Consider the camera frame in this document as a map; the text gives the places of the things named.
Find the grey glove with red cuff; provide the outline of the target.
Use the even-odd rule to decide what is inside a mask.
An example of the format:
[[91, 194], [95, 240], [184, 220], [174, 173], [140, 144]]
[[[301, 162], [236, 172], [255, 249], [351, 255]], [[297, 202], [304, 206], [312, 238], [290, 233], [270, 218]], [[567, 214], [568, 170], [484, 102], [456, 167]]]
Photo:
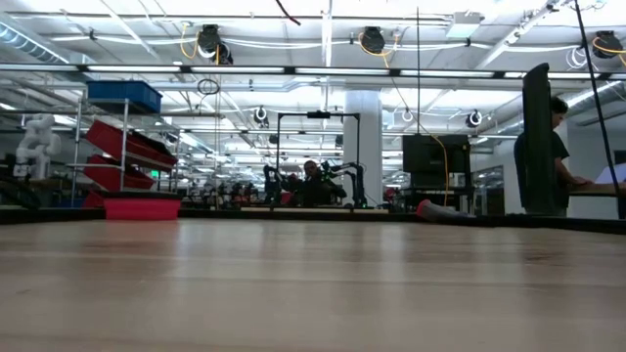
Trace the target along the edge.
[[471, 218], [470, 214], [435, 204], [429, 199], [424, 199], [419, 203], [416, 214], [424, 220], [431, 222], [443, 221], [445, 219]]

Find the long ceiling light bar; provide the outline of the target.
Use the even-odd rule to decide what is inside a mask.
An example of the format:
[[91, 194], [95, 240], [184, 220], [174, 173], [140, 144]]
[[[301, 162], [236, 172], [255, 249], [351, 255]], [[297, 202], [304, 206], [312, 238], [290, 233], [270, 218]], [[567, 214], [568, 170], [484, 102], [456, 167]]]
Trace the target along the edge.
[[504, 79], [523, 78], [526, 71], [451, 70], [406, 68], [355, 68], [316, 66], [136, 66], [136, 65], [71, 65], [71, 64], [0, 64], [0, 71], [91, 72], [91, 73], [208, 73], [242, 75], [319, 75], [411, 77], [435, 79]]

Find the white building pillar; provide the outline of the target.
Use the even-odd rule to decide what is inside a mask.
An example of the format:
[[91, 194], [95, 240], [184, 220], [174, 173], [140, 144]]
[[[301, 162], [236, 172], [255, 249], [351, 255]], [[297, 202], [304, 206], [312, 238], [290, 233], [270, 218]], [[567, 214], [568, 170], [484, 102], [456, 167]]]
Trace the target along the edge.
[[364, 169], [364, 192], [369, 206], [382, 203], [382, 104], [380, 91], [348, 90], [344, 113], [359, 113], [360, 119], [343, 119], [343, 162], [355, 162]]

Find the blue storage bin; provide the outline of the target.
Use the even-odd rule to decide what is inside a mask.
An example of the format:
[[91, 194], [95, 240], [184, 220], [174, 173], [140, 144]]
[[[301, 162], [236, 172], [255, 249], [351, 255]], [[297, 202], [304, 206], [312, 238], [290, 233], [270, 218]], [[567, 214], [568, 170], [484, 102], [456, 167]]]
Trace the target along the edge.
[[130, 114], [160, 113], [162, 95], [145, 81], [92, 80], [87, 82], [87, 101], [99, 109]]

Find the red plastic bin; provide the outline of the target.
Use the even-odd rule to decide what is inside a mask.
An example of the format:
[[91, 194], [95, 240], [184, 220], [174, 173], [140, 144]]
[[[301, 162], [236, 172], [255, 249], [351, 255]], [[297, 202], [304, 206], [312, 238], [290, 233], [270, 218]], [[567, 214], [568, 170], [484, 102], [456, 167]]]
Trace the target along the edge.
[[117, 192], [104, 196], [108, 220], [176, 220], [182, 198], [176, 194]]

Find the black monitor cart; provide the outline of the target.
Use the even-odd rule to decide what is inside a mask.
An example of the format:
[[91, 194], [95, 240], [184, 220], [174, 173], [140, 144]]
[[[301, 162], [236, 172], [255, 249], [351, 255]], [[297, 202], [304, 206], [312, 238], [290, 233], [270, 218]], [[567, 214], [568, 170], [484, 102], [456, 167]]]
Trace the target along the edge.
[[470, 212], [473, 200], [473, 189], [452, 187], [445, 190], [443, 187], [423, 187], [400, 189], [396, 202], [405, 212], [417, 212], [419, 203], [423, 200], [456, 210]]

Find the black gantry frame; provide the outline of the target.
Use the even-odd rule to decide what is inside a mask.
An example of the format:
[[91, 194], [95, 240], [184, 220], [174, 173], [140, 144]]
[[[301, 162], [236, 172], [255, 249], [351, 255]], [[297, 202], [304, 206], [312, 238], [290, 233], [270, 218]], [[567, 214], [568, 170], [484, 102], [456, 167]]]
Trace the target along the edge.
[[308, 112], [279, 112], [278, 113], [278, 121], [277, 121], [277, 143], [276, 143], [276, 168], [280, 167], [280, 160], [282, 157], [281, 152], [281, 122], [285, 117], [306, 117], [309, 119], [330, 119], [331, 117], [352, 117], [357, 123], [357, 132], [356, 132], [356, 160], [355, 162], [360, 161], [360, 145], [361, 145], [361, 114], [359, 112], [353, 113], [345, 113], [345, 112], [329, 112], [329, 111], [308, 111]]

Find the person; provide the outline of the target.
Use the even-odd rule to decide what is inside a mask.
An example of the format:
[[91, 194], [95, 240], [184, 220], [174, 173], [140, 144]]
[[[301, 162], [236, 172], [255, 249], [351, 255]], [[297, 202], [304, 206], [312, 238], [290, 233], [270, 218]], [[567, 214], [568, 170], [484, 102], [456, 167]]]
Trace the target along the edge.
[[307, 160], [303, 167], [306, 178], [299, 188], [299, 195], [304, 207], [332, 205], [347, 197], [342, 187], [323, 176], [316, 162]]
[[[563, 161], [570, 157], [561, 137], [555, 131], [563, 122], [568, 112], [568, 104], [557, 96], [551, 98], [552, 114], [552, 159], [555, 163], [556, 184], [554, 190], [555, 209], [548, 213], [548, 216], [564, 217], [569, 206], [569, 190], [571, 187], [578, 187], [591, 184], [591, 181], [582, 177], [572, 175]], [[524, 164], [524, 133], [521, 133], [514, 142], [514, 162], [517, 174], [520, 204], [526, 214], [537, 214], [528, 206], [529, 195], [526, 187], [526, 167]]]

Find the glass door cabinet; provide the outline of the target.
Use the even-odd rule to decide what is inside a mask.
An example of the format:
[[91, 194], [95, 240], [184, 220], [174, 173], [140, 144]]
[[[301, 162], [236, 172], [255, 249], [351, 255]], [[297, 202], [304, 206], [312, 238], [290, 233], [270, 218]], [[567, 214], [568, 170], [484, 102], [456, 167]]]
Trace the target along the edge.
[[502, 166], [485, 168], [472, 173], [473, 210], [475, 215], [505, 214], [505, 182]]

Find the thin black slanted pole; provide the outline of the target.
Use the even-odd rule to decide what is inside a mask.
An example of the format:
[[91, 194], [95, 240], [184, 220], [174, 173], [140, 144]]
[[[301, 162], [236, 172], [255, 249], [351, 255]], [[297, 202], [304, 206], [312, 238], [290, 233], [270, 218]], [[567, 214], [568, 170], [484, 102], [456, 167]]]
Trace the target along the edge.
[[602, 105], [601, 105], [600, 97], [599, 97], [596, 72], [592, 65], [591, 53], [589, 49], [587, 35], [585, 32], [585, 26], [584, 26], [583, 19], [582, 19], [581, 8], [580, 8], [578, 0], [573, 0], [573, 3], [574, 3], [574, 11], [576, 13], [576, 18], [578, 22], [578, 27], [579, 27], [580, 34], [581, 34], [581, 42], [583, 46], [583, 51], [584, 51], [586, 62], [587, 62], [587, 70], [590, 75], [590, 82], [591, 82], [591, 87], [592, 87], [595, 108], [597, 112], [597, 118], [599, 120], [599, 124], [601, 128], [601, 135], [602, 135], [602, 140], [603, 140], [603, 145], [604, 145], [604, 154], [605, 154], [605, 158], [607, 161], [609, 175], [611, 177], [611, 183], [613, 187], [613, 192], [611, 193], [611, 195], [619, 198], [621, 196], [621, 189], [620, 189], [619, 183], [617, 182], [614, 162], [611, 156], [610, 143], [608, 140], [608, 135], [607, 135], [605, 122], [604, 122], [603, 109], [602, 109]]

